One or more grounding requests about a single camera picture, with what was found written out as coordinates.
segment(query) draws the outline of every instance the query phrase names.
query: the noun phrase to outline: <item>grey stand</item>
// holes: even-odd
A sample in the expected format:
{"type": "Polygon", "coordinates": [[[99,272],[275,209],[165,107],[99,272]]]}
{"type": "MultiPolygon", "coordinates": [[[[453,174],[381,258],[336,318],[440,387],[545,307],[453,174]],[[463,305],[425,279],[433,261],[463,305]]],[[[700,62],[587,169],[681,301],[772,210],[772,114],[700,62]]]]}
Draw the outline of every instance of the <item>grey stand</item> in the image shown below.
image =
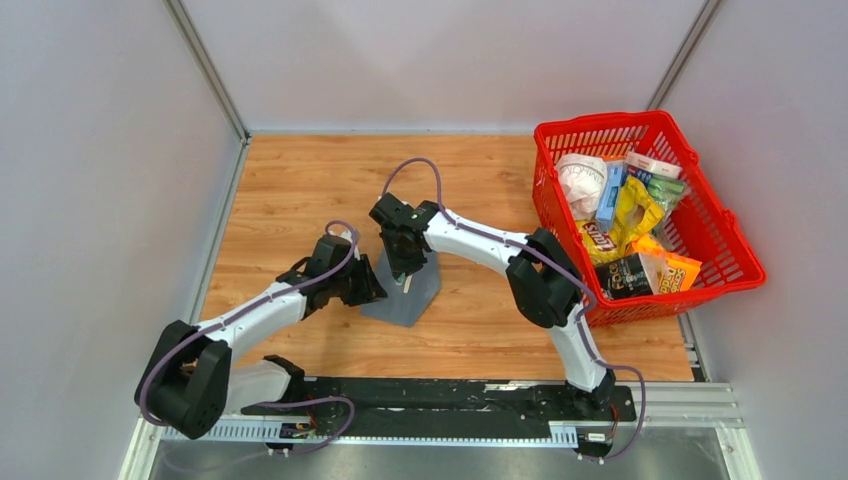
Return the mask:
{"type": "Polygon", "coordinates": [[[360,307],[359,313],[366,317],[376,318],[402,327],[415,325],[433,297],[442,288],[439,276],[439,257],[435,252],[425,254],[427,263],[424,268],[396,282],[392,278],[386,251],[380,253],[374,274],[377,281],[389,294],[388,298],[376,303],[368,303],[360,307]]]}

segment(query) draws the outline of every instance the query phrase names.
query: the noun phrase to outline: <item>red plastic basket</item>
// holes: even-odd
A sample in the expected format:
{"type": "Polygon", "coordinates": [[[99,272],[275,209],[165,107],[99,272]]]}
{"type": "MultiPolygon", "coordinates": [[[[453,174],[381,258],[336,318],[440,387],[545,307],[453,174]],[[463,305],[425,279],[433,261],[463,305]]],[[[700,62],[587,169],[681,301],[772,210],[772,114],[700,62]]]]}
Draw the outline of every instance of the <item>red plastic basket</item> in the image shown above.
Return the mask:
{"type": "Polygon", "coordinates": [[[598,297],[589,313],[592,326],[614,325],[646,318],[676,315],[725,293],[759,287],[766,274],[736,217],[722,207],[689,146],[666,112],[602,113],[536,128],[536,170],[533,203],[542,225],[551,230],[598,297]],[[560,188],[556,161],[566,153],[623,156],[628,151],[683,167],[680,179],[689,193],[671,214],[664,233],[676,253],[703,262],[692,289],[686,292],[609,300],[560,188]]]}

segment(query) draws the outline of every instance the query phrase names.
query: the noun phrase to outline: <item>yellow chip bag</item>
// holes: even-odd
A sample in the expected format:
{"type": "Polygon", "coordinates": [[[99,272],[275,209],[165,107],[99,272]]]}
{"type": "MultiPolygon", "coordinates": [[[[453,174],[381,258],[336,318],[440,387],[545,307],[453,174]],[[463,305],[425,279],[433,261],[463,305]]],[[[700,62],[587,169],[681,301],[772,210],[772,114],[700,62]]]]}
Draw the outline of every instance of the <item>yellow chip bag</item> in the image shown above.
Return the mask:
{"type": "Polygon", "coordinates": [[[664,214],[662,207],[648,194],[645,185],[638,178],[628,176],[618,194],[610,229],[610,238],[621,248],[621,256],[624,256],[627,244],[650,232],[660,223],[664,214]]]}
{"type": "Polygon", "coordinates": [[[577,222],[577,230],[583,237],[583,246],[589,253],[592,265],[603,265],[620,258],[621,252],[618,245],[612,241],[609,235],[602,232],[594,220],[582,220],[577,222]]]}
{"type": "Polygon", "coordinates": [[[583,245],[592,265],[602,265],[624,257],[628,244],[657,226],[663,213],[663,209],[648,194],[645,185],[635,177],[627,177],[618,194],[609,234],[602,232],[594,220],[577,222],[577,229],[583,236],[583,245]]]}

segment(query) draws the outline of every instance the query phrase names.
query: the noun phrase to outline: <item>white wall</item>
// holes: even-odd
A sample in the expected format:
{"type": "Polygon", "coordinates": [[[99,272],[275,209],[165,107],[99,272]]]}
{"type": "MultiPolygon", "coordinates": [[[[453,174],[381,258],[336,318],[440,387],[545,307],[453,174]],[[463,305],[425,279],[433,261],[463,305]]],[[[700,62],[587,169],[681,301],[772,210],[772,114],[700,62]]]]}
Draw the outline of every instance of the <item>white wall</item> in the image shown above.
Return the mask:
{"type": "Polygon", "coordinates": [[[697,312],[764,478],[845,478],[848,4],[729,0],[665,108],[769,282],[697,312]]]}
{"type": "Polygon", "coordinates": [[[0,477],[115,478],[238,145],[161,1],[0,3],[0,477]]]}
{"type": "Polygon", "coordinates": [[[253,130],[532,130],[640,110],[702,0],[186,0],[253,130]]]}

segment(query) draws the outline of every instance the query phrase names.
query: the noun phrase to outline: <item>metal base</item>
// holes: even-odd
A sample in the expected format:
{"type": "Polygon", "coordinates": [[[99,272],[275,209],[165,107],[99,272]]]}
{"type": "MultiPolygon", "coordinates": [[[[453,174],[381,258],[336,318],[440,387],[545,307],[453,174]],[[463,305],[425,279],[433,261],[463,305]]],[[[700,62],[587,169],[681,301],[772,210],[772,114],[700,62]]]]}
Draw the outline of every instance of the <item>metal base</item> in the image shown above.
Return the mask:
{"type": "Polygon", "coordinates": [[[415,325],[442,288],[439,257],[435,252],[425,253],[425,256],[427,263],[424,268],[397,282],[392,277],[389,259],[383,250],[377,260],[374,274],[389,296],[379,302],[363,305],[359,308],[359,313],[401,327],[415,325]]]}
{"type": "MultiPolygon", "coordinates": [[[[480,383],[485,385],[484,390],[488,390],[486,393],[489,393],[538,385],[555,385],[561,384],[562,381],[513,381],[507,384],[481,381],[480,383]]],[[[620,385],[627,386],[631,389],[633,404],[638,411],[641,407],[638,384],[621,382],[620,385]]],[[[574,475],[568,478],[587,478],[597,477],[599,475],[609,475],[611,478],[630,478],[636,475],[634,472],[641,472],[642,470],[640,469],[649,468],[650,470],[645,470],[641,476],[646,478],[656,478],[658,475],[663,476],[663,478],[681,477],[683,474],[673,473],[676,472],[675,469],[677,467],[675,465],[684,468],[685,472],[693,479],[729,478],[731,480],[741,480],[743,478],[760,478],[754,458],[750,455],[750,445],[747,442],[747,435],[745,435],[744,423],[742,422],[730,385],[726,383],[648,382],[647,387],[649,403],[646,411],[645,428],[642,432],[643,438],[640,438],[636,442],[633,452],[628,454],[627,457],[619,462],[609,462],[603,466],[585,461],[579,462],[570,451],[569,456],[558,448],[550,447],[559,446],[560,448],[569,448],[567,445],[570,445],[571,440],[573,440],[573,437],[571,437],[572,428],[577,429],[578,433],[596,428],[600,428],[597,431],[605,431],[610,427],[610,422],[608,421],[548,422],[550,433],[546,436],[548,439],[545,440],[479,437],[433,439],[409,438],[395,435],[388,437],[354,437],[345,435],[339,440],[338,445],[312,455],[292,457],[291,459],[269,457],[267,460],[258,459],[254,462],[245,462],[240,464],[238,468],[241,469],[239,471],[242,476],[245,474],[244,469],[251,469],[250,471],[253,471],[252,469],[267,468],[269,472],[273,471],[276,477],[274,475],[268,476],[258,473],[253,476],[256,478],[288,478],[292,471],[299,472],[301,476],[304,474],[303,464],[291,463],[291,461],[314,461],[315,472],[323,474],[327,469],[333,468],[332,462],[334,459],[346,458],[345,452],[348,452],[347,449],[350,449],[350,458],[355,459],[357,465],[367,464],[369,468],[362,470],[362,472],[364,474],[367,473],[368,478],[372,479],[382,478],[380,475],[386,474],[390,478],[400,478],[401,476],[403,478],[426,478],[426,475],[431,475],[428,468],[434,461],[437,461],[440,465],[445,465],[446,462],[450,463],[450,459],[447,456],[453,453],[455,453],[457,458],[462,459],[462,462],[457,462],[457,467],[478,471],[481,468],[481,464],[470,459],[474,455],[481,455],[486,457],[486,461],[489,461],[489,458],[504,459],[507,461],[507,465],[514,465],[517,469],[510,470],[507,468],[504,470],[499,467],[495,469],[495,473],[504,473],[504,475],[490,475],[487,472],[486,475],[482,476],[482,478],[489,479],[528,476],[529,468],[542,467],[546,469],[545,474],[529,476],[534,478],[553,478],[553,476],[566,478],[573,473],[574,475]],[[718,435],[718,440],[721,441],[720,447],[724,448],[715,448],[719,446],[718,441],[716,441],[716,435],[718,435]],[[702,440],[693,444],[692,442],[696,438],[701,438],[702,440]],[[509,455],[503,455],[501,452],[505,450],[502,448],[455,448],[460,446],[513,448],[509,449],[509,455]],[[420,464],[421,466],[416,464],[414,468],[410,468],[410,475],[398,475],[397,466],[404,465],[403,462],[399,462],[398,460],[398,452],[406,452],[407,450],[404,449],[411,449],[409,450],[410,454],[421,455],[425,460],[420,464]],[[550,462],[541,461],[542,457],[548,455],[546,452],[551,455],[550,462]],[[390,464],[378,465],[377,463],[369,463],[365,460],[369,455],[380,456],[383,453],[387,454],[385,458],[387,461],[390,461],[390,464]],[[712,467],[707,468],[706,465],[703,467],[694,467],[697,462],[705,459],[709,460],[712,467]],[[548,475],[548,470],[550,472],[556,472],[556,475],[548,475]],[[419,471],[424,473],[416,477],[415,475],[419,471]],[[704,472],[704,475],[699,477],[698,472],[704,472]]],[[[226,416],[221,419],[220,426],[229,428],[213,429],[213,432],[220,435],[212,436],[208,439],[201,437],[196,441],[189,442],[179,440],[179,434],[172,429],[157,428],[143,420],[139,420],[133,442],[119,478],[123,480],[146,479],[151,470],[153,470],[156,478],[182,478],[177,472],[168,470],[165,467],[154,467],[153,456],[159,445],[160,435],[163,440],[176,442],[180,445],[176,449],[173,448],[173,445],[166,447],[169,452],[172,452],[168,455],[173,463],[191,467],[203,467],[221,465],[222,463],[240,457],[248,450],[255,452],[257,449],[262,450],[266,448],[264,445],[265,441],[270,440],[266,438],[266,435],[271,434],[272,430],[262,429],[273,429],[281,423],[289,421],[305,421],[305,417],[285,417],[279,416],[279,414],[276,414],[274,417],[264,418],[255,416],[245,417],[241,415],[226,416]],[[204,441],[212,439],[216,440],[216,442],[204,441]],[[219,447],[222,449],[220,452],[214,450],[219,447]]],[[[616,442],[625,442],[628,435],[631,434],[630,432],[632,432],[632,426],[633,422],[622,422],[619,426],[619,434],[616,442]]],[[[315,438],[311,440],[320,441],[321,439],[315,438]]],[[[221,472],[222,474],[230,474],[232,470],[221,470],[221,472]]],[[[456,478],[466,478],[466,476],[458,476],[456,472],[454,473],[454,477],[456,478]]],[[[345,478],[355,478],[355,476],[345,475],[345,478]]]]}
{"type": "MultiPolygon", "coordinates": [[[[314,398],[352,400],[356,415],[345,434],[361,437],[542,439],[550,437],[551,421],[613,419],[609,409],[581,408],[564,382],[317,377],[305,385],[314,398]]],[[[636,420],[628,387],[616,387],[611,403],[622,422],[636,420]]],[[[348,415],[337,403],[318,405],[312,413],[322,434],[338,430],[348,415]]]]}
{"type": "MultiPolygon", "coordinates": [[[[631,434],[632,429],[623,426],[619,429],[622,441],[631,434]]],[[[168,441],[159,450],[159,462],[152,478],[433,480],[435,475],[441,474],[464,480],[728,479],[715,432],[704,429],[645,431],[631,453],[604,465],[580,461],[568,447],[546,448],[530,442],[502,445],[507,448],[409,445],[403,439],[389,445],[339,443],[309,455],[285,458],[283,455],[262,455],[265,449],[261,443],[168,441]],[[262,457],[232,463],[251,454],[262,457]],[[167,455],[170,464],[182,468],[223,468],[206,475],[187,475],[165,465],[163,455],[167,455]]]]}

